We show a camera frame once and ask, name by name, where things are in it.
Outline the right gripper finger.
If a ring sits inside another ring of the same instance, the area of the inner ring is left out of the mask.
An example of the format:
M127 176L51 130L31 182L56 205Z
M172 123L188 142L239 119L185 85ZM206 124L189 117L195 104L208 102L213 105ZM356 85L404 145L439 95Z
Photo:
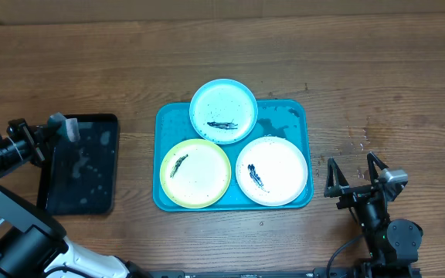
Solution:
M349 183L338 167L334 158L328 159L328 176L324 188L324 197L334 198L345 195L349 190Z
M380 160L372 151L367 154L367 162L369 167L370 181L375 181L378 179L379 173L377 172L377 169L383 171L384 169L388 168L388 166L382 160Z

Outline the light blue plate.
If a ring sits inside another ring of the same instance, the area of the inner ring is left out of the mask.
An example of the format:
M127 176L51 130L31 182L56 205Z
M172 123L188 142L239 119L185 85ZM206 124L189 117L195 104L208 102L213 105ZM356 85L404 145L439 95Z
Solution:
M231 79L216 79L197 89L189 104L195 131L215 144L234 144L254 128L258 106L252 91Z

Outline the yellow-green plate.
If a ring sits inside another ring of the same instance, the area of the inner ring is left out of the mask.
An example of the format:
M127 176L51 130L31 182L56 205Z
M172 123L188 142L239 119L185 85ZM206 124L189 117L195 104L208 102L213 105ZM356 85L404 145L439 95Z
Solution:
M163 192L187 209L203 209L220 200L232 177L225 151L204 139L188 139L176 144L160 166Z

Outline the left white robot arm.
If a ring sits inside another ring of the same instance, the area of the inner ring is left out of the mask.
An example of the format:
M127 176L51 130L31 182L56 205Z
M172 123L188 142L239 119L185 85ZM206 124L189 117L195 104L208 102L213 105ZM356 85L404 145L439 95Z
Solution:
M30 126L23 119L8 123L0 137L0 178L31 162L42 167L60 140L80 139L75 118L52 115L47 124ZM131 261L105 256L72 241L51 215L0 185L0 277L148 277Z

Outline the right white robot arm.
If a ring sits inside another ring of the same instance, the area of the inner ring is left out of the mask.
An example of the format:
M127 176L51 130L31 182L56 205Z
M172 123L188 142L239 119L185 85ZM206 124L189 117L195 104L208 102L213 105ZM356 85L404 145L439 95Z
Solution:
M370 183L352 187L334 158L328 159L324 197L337 198L337 209L347 209L362 233L339 247L324 269L326 277L420 277L412 268L418 258L423 229L406 219L391 220L388 204L394 202L408 183L401 168L389 168L374 153L367 154ZM346 248L364 239L369 258L358 259L348 270L333 270L332 263Z

